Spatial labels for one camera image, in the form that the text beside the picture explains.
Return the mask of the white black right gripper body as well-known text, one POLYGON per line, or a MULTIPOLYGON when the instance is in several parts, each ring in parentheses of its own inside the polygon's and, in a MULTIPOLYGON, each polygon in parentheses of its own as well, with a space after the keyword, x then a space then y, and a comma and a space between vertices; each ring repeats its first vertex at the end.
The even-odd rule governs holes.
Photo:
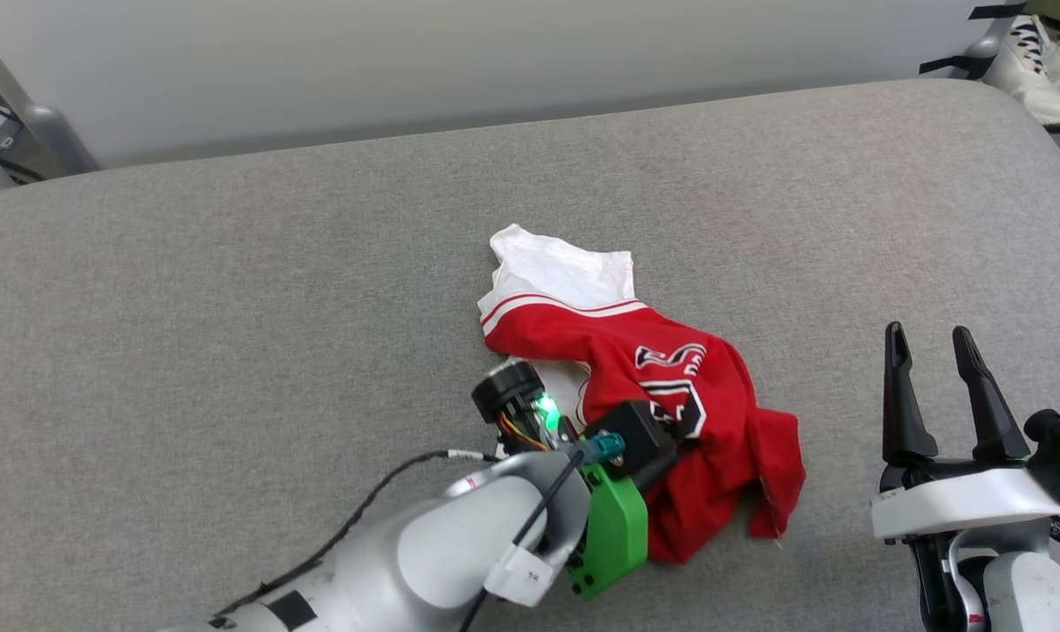
POLYGON ((871 515, 909 548, 926 631, 1060 631, 1060 451, 882 492, 871 515))

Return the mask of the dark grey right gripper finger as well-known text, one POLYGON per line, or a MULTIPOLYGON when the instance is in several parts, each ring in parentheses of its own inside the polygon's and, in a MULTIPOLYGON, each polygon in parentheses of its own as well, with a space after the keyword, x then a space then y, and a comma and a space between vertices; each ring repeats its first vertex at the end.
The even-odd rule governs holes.
POLYGON ((1030 449, 969 328, 955 327, 952 341, 956 371, 967 385, 974 420, 976 445, 972 449, 972 457, 977 463, 1011 463, 1027 459, 1030 449))
POLYGON ((885 328, 882 457, 887 466, 925 463, 938 456, 936 439, 926 429, 913 388, 911 355, 903 324, 885 328))

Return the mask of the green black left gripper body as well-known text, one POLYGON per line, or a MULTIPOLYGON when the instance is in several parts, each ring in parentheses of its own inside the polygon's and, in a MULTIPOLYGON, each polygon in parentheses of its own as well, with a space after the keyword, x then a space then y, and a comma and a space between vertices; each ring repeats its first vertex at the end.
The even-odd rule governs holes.
POLYGON ((566 578, 591 600, 646 563, 648 508, 637 484, 650 469, 646 401, 622 401, 577 429, 523 359, 491 370, 471 398, 511 459, 497 475, 525 478, 541 491, 485 577, 485 592, 512 603, 538 603, 566 578))

